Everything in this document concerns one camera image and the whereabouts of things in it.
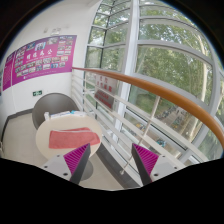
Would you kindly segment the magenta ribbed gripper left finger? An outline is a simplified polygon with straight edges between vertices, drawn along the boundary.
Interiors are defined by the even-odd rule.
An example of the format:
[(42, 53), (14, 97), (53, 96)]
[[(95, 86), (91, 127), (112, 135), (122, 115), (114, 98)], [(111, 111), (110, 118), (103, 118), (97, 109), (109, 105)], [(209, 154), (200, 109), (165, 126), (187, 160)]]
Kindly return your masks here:
[(64, 155), (54, 156), (42, 166), (42, 169), (78, 184), (86, 168), (90, 152), (90, 144), (85, 144)]

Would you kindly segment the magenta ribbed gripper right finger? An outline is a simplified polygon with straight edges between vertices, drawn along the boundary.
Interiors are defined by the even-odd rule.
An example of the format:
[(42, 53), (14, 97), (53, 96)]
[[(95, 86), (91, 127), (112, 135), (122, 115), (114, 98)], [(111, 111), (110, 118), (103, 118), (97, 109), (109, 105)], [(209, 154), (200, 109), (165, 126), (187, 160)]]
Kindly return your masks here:
[(137, 144), (132, 144), (131, 153), (143, 185), (183, 169), (183, 166), (173, 163), (165, 155), (157, 155)]

